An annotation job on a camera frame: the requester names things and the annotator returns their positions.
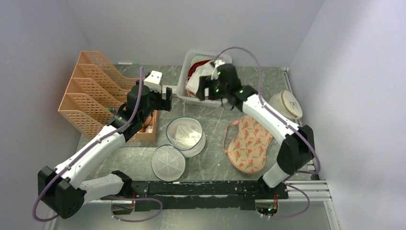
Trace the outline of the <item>white bra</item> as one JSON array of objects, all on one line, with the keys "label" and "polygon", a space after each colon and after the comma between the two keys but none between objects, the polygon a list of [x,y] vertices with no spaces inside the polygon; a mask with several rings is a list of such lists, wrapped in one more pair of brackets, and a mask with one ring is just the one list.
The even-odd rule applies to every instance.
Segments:
[{"label": "white bra", "polygon": [[206,64],[197,68],[197,70],[192,75],[192,77],[186,81],[186,86],[185,86],[186,90],[189,90],[196,94],[196,92],[198,90],[198,85],[199,85],[199,77],[200,76],[211,76],[211,74],[214,70],[213,67],[210,65],[210,62],[207,62]]}]

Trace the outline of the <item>white mesh laundry bag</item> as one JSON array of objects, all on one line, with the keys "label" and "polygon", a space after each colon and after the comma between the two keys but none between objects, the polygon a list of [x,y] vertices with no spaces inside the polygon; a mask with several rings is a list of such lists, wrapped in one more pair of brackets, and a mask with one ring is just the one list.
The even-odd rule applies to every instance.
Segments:
[{"label": "white mesh laundry bag", "polygon": [[178,117],[166,128],[169,144],[158,147],[151,158],[155,176],[166,182],[176,181],[186,170],[186,159],[198,155],[206,144],[201,123],[191,117]]}]

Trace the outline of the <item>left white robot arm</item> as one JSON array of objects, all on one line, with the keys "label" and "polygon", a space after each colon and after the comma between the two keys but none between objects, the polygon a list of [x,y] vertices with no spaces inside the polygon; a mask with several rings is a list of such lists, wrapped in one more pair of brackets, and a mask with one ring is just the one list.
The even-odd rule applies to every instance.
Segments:
[{"label": "left white robot arm", "polygon": [[106,196],[130,197],[132,179],[121,171],[94,180],[87,181],[86,177],[140,131],[155,110],[171,111],[171,102],[171,88],[161,93],[145,85],[134,86],[127,94],[127,101],[88,144],[55,168],[45,166],[38,172],[38,198],[32,209],[33,218],[44,221],[36,214],[39,202],[45,203],[58,217],[67,219],[90,201]]}]

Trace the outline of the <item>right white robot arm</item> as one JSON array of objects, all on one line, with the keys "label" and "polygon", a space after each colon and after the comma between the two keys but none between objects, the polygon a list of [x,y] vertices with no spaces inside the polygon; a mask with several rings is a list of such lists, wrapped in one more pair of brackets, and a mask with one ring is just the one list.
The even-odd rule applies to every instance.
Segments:
[{"label": "right white robot arm", "polygon": [[203,101],[227,99],[233,108],[253,117],[281,145],[277,162],[260,178],[259,194],[271,198],[277,185],[299,172],[316,157],[314,134],[309,126],[299,126],[281,115],[266,103],[259,91],[242,85],[236,67],[223,61],[210,61],[213,68],[209,75],[199,78],[196,97]]}]

